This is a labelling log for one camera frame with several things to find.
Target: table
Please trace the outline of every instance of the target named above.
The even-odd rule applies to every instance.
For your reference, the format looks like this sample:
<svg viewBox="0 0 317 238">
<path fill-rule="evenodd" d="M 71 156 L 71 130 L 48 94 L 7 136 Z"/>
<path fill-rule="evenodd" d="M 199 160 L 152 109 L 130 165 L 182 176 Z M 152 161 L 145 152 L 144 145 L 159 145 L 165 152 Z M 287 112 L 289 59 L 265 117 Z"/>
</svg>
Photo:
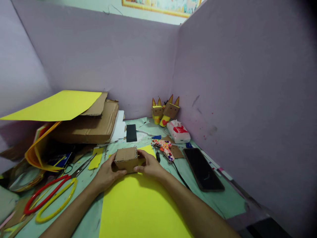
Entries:
<svg viewBox="0 0 317 238">
<path fill-rule="evenodd" d="M 163 137 L 166 135 L 163 132 L 163 128 L 159 125 L 155 125 L 151 118 L 140 118 L 136 120 L 127 120 L 125 121 L 127 125 L 135 124 L 137 130 L 142 130 L 147 132 L 151 135 L 157 136 L 162 135 Z M 118 142 L 109 144 L 107 146 L 107 150 L 103 151 L 103 156 L 101 159 L 100 165 L 106 161 L 110 154 L 113 154 L 117 151 L 117 149 L 126 148 L 126 147 L 133 147 L 137 146 L 138 148 L 147 146 L 151 144 L 151 136 L 147 135 L 143 132 L 137 132 L 137 139 L 136 142 L 127 143 L 125 140 L 121 139 Z M 193 141 L 191 144 L 195 147 L 199 148 Z M 73 170 L 77 169 L 82 165 L 83 162 L 89 159 L 92 155 L 92 151 L 82 157 L 73 167 Z M 180 182 L 181 179 L 179 178 L 175 167 L 172 166 L 167 162 L 163 155 L 161 157 L 161 165 L 164 169 L 170 172 L 173 176 L 175 176 Z M 194 179 L 192 171 L 184 158 L 175 159 L 175 164 L 183 176 L 184 180 L 191 188 L 193 193 L 195 193 L 200 199 L 202 199 L 205 203 L 207 203 L 211 208 L 213 208 L 219 215 L 221 215 L 224 219 L 229 219 L 239 214 L 243 214 L 246 212 L 245 200 L 236 192 L 236 190 L 227 182 L 224 177 L 221 177 L 220 180 L 225 186 L 224 192 L 202 192 Z M 70 202 L 72 202 L 82 191 L 83 189 L 91 182 L 91 180 L 96 175 L 97 170 L 91 171 L 87 168 L 79 175 L 78 177 L 78 184 L 75 190 L 75 193 Z M 51 206 L 49 206 L 44 213 L 42 214 L 43 217 L 53 213 L 56 211 L 58 207 L 66 200 L 70 193 L 70 189 L 62 194 Z M 102 209 L 102 202 L 103 202 L 103 193 L 101 193 L 95 201 L 92 203 L 90 208 L 88 209 L 87 213 L 79 223 L 76 231 L 73 234 L 73 237 L 91 237 L 91 238 L 98 238 L 99 237 L 99 229 L 100 229 L 100 218 L 101 218 L 101 209 Z M 44 224 L 37 224 L 35 223 L 35 218 L 33 218 L 18 234 L 17 238 L 28 237 L 28 238 L 35 238 L 39 237 L 57 218 L 58 216 L 54 217 L 50 221 Z"/>
</svg>

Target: hand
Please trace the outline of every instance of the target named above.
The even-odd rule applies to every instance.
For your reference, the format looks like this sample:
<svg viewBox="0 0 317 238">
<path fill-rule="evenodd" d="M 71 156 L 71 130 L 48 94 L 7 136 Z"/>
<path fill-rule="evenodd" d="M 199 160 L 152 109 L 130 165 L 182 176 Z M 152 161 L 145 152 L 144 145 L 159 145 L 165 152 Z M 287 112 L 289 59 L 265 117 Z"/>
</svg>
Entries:
<svg viewBox="0 0 317 238">
<path fill-rule="evenodd" d="M 112 171 L 111 164 L 115 157 L 116 153 L 110 156 L 110 158 L 101 165 L 99 171 L 91 182 L 99 193 L 107 190 L 114 181 L 126 175 L 126 170 Z"/>
<path fill-rule="evenodd" d="M 133 168 L 134 172 L 144 173 L 146 175 L 162 178 L 167 173 L 166 170 L 160 165 L 153 155 L 150 155 L 144 150 L 138 150 L 139 158 L 145 158 L 145 166 L 136 166 Z"/>
</svg>

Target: white paper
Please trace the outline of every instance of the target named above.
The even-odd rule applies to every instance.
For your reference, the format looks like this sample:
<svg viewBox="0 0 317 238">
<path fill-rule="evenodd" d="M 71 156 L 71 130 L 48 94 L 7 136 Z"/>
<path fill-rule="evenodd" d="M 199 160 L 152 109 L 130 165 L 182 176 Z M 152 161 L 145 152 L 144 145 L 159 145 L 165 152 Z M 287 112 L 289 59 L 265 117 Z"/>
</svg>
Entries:
<svg viewBox="0 0 317 238">
<path fill-rule="evenodd" d="M 118 141 L 126 137 L 125 122 L 123 121 L 124 111 L 118 111 L 118 116 L 116 118 L 115 128 L 110 140 L 110 143 Z"/>
</svg>

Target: framed picture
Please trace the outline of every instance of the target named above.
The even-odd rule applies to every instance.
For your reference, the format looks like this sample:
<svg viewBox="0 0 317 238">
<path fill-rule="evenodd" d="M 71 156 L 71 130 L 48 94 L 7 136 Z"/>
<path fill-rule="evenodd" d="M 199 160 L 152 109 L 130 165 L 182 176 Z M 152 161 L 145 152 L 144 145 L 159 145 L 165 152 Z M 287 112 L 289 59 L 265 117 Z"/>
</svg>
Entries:
<svg viewBox="0 0 317 238">
<path fill-rule="evenodd" d="M 122 0 L 122 6 L 188 18 L 201 0 Z"/>
</svg>

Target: patterned glue gun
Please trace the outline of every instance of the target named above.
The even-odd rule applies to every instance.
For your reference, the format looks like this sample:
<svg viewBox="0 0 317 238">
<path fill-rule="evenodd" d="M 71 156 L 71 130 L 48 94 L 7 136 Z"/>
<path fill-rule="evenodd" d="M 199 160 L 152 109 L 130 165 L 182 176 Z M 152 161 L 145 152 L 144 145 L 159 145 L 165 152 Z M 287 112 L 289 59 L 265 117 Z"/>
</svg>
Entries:
<svg viewBox="0 0 317 238">
<path fill-rule="evenodd" d="M 172 163 L 174 161 L 174 156 L 172 155 L 171 151 L 169 150 L 172 147 L 171 142 L 167 140 L 153 140 L 154 145 L 160 147 L 159 150 L 164 152 L 164 155 L 167 157 L 168 162 Z"/>
</svg>

